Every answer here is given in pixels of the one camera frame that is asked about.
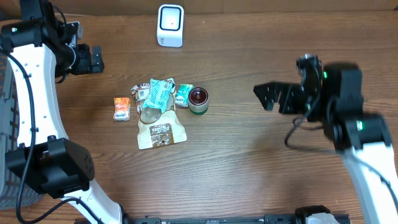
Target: white container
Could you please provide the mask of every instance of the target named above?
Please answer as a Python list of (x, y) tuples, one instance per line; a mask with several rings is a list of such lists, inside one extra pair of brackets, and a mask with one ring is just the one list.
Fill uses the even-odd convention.
[(163, 47), (182, 47), (184, 9), (175, 4), (159, 7), (157, 15), (157, 42)]

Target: gray plastic crate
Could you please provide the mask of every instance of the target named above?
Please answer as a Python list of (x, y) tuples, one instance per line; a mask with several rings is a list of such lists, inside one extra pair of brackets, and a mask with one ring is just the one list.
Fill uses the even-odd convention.
[[(0, 55), (0, 210), (15, 208), (20, 178), (6, 168), (5, 154), (17, 149), (19, 111), (14, 75), (7, 58)], [(22, 206), (39, 201), (39, 195), (24, 187)]]

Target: orange packet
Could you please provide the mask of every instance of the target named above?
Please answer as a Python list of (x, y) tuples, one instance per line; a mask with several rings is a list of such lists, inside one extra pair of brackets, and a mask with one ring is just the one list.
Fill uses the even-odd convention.
[(130, 120), (130, 107), (131, 100), (128, 97), (115, 97), (114, 101), (114, 114), (115, 121), (129, 121)]

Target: brown backdrop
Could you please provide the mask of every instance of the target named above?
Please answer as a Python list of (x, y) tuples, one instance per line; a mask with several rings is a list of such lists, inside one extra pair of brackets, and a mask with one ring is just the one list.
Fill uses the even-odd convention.
[[(397, 0), (51, 0), (67, 14), (157, 14), (161, 4), (179, 4), (186, 13), (392, 10)], [(19, 14), (19, 0), (0, 0), (0, 9)]]

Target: wooden tabletop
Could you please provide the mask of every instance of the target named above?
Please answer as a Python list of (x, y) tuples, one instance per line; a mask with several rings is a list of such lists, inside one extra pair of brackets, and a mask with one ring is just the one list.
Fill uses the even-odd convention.
[[(181, 49), (160, 47), (157, 16), (69, 17), (85, 28), (83, 41), (100, 45), (105, 71), (69, 75), (57, 85), (63, 124), (93, 156), (95, 178), (132, 217), (195, 218), (293, 213), (325, 205), (363, 216), (351, 179), (335, 156), (290, 151), (284, 138), (294, 116), (264, 111), (253, 86), (299, 82), (295, 60), (317, 54), (323, 63), (357, 62), (364, 109), (385, 116), (398, 137), (398, 13), (295, 12), (186, 15)], [(139, 150), (137, 112), (113, 121), (114, 96), (150, 78), (173, 77), (209, 92), (197, 116), (177, 109), (188, 141)], [(333, 149), (322, 131), (298, 130), (292, 144)], [(23, 209), (37, 218), (58, 203), (45, 197)], [(17, 223), (14, 210), (0, 223)], [(43, 223), (72, 223), (81, 215), (63, 206)]]

